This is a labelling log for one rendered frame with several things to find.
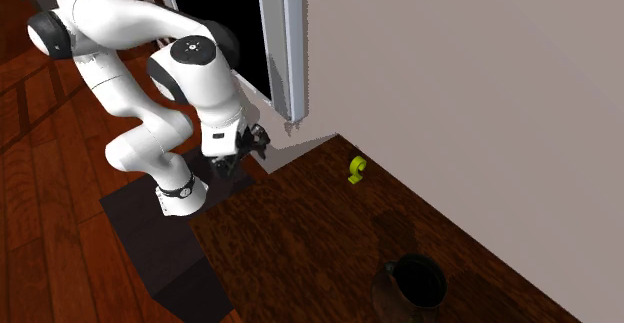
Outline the dark robot stand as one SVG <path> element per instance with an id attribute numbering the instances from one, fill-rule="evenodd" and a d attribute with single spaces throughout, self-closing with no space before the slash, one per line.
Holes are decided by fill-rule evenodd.
<path id="1" fill-rule="evenodd" d="M 165 216 L 144 175 L 100 199 L 150 297 L 184 323 L 220 323 L 233 305 L 191 226 Z"/>

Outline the dark brown mug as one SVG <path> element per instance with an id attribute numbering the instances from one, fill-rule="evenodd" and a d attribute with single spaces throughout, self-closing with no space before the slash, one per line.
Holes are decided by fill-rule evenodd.
<path id="1" fill-rule="evenodd" d="M 381 323 L 438 323 L 447 290 L 446 276 L 432 258 L 406 254 L 375 274 L 370 298 Z"/>

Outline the white-framed doorway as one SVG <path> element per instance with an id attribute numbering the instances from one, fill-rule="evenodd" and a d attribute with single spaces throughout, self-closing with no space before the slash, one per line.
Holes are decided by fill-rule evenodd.
<path id="1" fill-rule="evenodd" d="M 289 122 L 307 114 L 303 0 L 170 0 L 173 7 L 214 20 L 240 43 L 234 73 L 250 99 Z"/>

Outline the yellow-green curled hook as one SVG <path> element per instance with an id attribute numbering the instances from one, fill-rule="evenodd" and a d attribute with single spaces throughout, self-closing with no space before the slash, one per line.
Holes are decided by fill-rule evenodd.
<path id="1" fill-rule="evenodd" d="M 363 179 L 362 172 L 367 166 L 367 161 L 362 156 L 356 156 L 349 165 L 350 176 L 348 181 L 355 185 Z"/>

